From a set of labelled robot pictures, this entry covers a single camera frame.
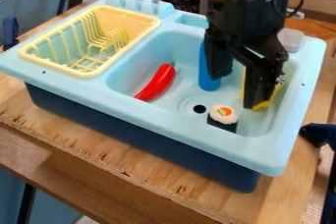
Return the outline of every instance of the toy sink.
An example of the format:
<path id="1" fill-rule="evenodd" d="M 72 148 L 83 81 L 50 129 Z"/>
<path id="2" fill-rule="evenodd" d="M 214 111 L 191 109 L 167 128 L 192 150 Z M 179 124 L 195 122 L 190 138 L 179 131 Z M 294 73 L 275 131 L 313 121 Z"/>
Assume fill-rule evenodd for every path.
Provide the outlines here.
<path id="1" fill-rule="evenodd" d="M 53 44 L 56 55 L 63 56 L 62 59 L 66 59 L 67 52 L 61 33 L 53 33 L 55 29 L 69 27 L 63 30 L 64 36 L 71 36 L 73 40 L 71 43 L 70 37 L 66 37 L 67 42 L 73 44 L 69 50 L 79 54 L 81 50 L 76 49 L 69 24 L 81 26 L 81 23 L 73 23 L 78 21 L 78 16 L 92 9 L 109 7 L 117 8 L 114 9 L 117 13 L 125 11 L 127 17 L 146 25 L 131 38 L 118 23 L 121 28 L 114 36 L 123 37 L 117 39 L 122 48 L 119 51 L 116 45 L 106 42 L 109 31 L 116 26 L 106 32 L 103 28 L 96 30 L 97 36 L 104 34 L 104 38 L 100 37 L 104 46 L 93 45 L 87 50 L 89 44 L 81 42 L 82 50 L 93 54 L 88 58 L 103 61 L 94 70 L 88 66 L 95 63 L 87 59 L 78 68 L 71 68 L 66 60 L 57 67 L 48 43 Z M 325 43 L 305 37 L 300 51 L 290 54 L 285 64 L 286 84 L 271 106 L 251 111 L 243 108 L 239 98 L 244 68 L 238 62 L 218 90 L 208 92 L 199 88 L 199 48 L 206 27 L 204 16 L 176 11 L 168 3 L 100 0 L 3 53 L 0 69 L 26 82 L 32 101 L 41 108 L 129 142 L 229 187 L 251 192 L 260 174 L 278 176 L 286 167 L 314 90 Z M 81 28 L 76 29 L 78 37 L 85 40 Z M 51 41 L 41 42 L 46 34 Z M 40 56 L 31 48 L 36 43 Z M 109 50 L 116 51 L 110 58 Z M 134 99 L 157 68 L 171 62 L 175 64 L 177 78 L 170 89 L 150 103 Z M 207 113 L 214 104 L 227 104 L 238 111 L 236 134 L 206 123 Z M 204 106 L 206 111 L 197 113 L 198 105 Z"/>

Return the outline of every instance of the sink basin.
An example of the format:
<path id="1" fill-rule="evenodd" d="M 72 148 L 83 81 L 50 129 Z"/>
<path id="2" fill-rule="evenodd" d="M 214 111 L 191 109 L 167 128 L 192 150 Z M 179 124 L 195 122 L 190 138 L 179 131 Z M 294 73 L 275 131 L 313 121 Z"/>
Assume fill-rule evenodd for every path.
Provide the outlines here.
<path id="1" fill-rule="evenodd" d="M 234 107 L 240 114 L 238 135 L 244 137 L 266 135 L 271 130 L 287 87 L 284 87 L 269 109 L 246 110 L 239 98 L 244 66 L 235 62 L 233 74 L 222 80 L 222 85 L 218 90 L 204 91 L 197 83 L 197 56 L 201 42 L 202 36 L 197 36 L 192 32 L 179 29 L 163 30 L 134 54 L 130 54 L 128 60 L 121 61 L 116 68 L 111 70 L 106 83 L 112 90 L 133 97 L 149 82 L 161 64 L 174 63 L 178 73 L 177 79 L 167 93 L 151 102 L 150 105 L 165 109 L 176 116 L 185 117 L 190 122 L 205 124 L 211 106 L 224 103 Z M 181 47 L 181 44 L 188 45 L 188 47 Z M 295 71 L 296 64 L 290 60 L 285 67 L 288 83 Z M 115 82 L 116 80 L 125 80 L 125 82 Z M 203 113 L 197 113 L 197 106 L 204 106 L 206 110 Z"/>
<path id="2" fill-rule="evenodd" d="M 100 0 L 80 13 L 105 3 L 114 5 L 111 0 Z M 153 11 L 152 15 L 161 18 L 161 25 L 99 76 L 78 79 L 18 56 L 21 47 L 77 14 L 6 51 L 0 57 L 0 70 L 28 83 L 32 100 L 42 108 L 112 136 L 114 123 L 107 123 L 109 120 L 118 119 L 115 126 L 118 125 L 119 130 L 114 131 L 125 134 L 136 126 L 137 137 L 125 137 L 131 144 L 221 180 L 230 187 L 240 185 L 239 181 L 248 186 L 236 188 L 250 192 L 258 174 L 281 175 L 308 109 L 325 43 L 305 37 L 300 51 L 290 54 L 285 64 L 286 84 L 268 109 L 255 112 L 244 109 L 239 98 L 244 67 L 238 62 L 218 90 L 209 92 L 199 88 L 198 58 L 205 18 L 171 8 L 163 12 L 158 6 L 153 9 L 146 6 L 146 11 L 154 10 L 156 13 Z M 132 7 L 141 10 L 140 3 Z M 162 63 L 175 64 L 177 79 L 171 88 L 150 103 L 134 99 Z M 83 110 L 78 111 L 74 103 Z M 207 113 L 214 104 L 227 104 L 236 109 L 240 118 L 236 134 L 206 123 Z M 94 121 L 84 121 L 79 116 L 81 113 L 92 118 L 98 117 L 95 113 L 100 116 Z"/>

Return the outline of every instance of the dish rack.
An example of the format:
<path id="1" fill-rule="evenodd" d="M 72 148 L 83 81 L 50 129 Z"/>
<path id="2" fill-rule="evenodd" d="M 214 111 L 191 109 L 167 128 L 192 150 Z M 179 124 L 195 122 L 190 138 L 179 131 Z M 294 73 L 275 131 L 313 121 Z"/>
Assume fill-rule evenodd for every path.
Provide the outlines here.
<path id="1" fill-rule="evenodd" d="M 101 5 L 40 36 L 19 55 L 77 78 L 93 78 L 159 25 L 156 17 Z"/>

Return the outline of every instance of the dark blue sink base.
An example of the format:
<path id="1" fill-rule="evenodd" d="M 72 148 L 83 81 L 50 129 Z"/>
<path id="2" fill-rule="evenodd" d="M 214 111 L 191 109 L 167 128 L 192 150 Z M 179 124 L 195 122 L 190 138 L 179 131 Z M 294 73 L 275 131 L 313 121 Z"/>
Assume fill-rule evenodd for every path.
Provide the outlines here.
<path id="1" fill-rule="evenodd" d="M 171 161 L 242 193 L 251 193 L 260 174 L 205 151 L 163 137 L 105 113 L 26 84 L 35 105 L 102 134 Z"/>

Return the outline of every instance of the light blue sink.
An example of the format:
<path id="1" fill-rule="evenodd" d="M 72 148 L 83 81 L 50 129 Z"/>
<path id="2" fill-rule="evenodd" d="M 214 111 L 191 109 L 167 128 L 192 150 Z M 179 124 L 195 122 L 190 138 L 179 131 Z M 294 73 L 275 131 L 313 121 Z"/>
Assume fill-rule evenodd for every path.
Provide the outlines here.
<path id="1" fill-rule="evenodd" d="M 113 4 L 111 0 L 100 0 L 92 5 L 105 2 Z M 243 66 L 238 62 L 218 90 L 207 92 L 198 87 L 198 52 L 207 25 L 205 17 L 173 9 L 160 14 L 154 12 L 161 17 L 161 26 L 96 78 L 80 80 L 19 58 L 19 48 L 45 31 L 3 53 L 0 69 L 26 83 L 258 173 L 282 174 L 308 109 L 325 43 L 305 37 L 301 50 L 290 54 L 285 64 L 287 82 L 273 104 L 253 112 L 244 109 L 239 99 Z M 175 63 L 178 74 L 168 92 L 151 103 L 134 99 L 158 66 L 170 62 Z M 206 124 L 207 112 L 214 104 L 227 104 L 238 111 L 236 134 Z M 204 105 L 207 112 L 197 114 L 196 105 Z"/>

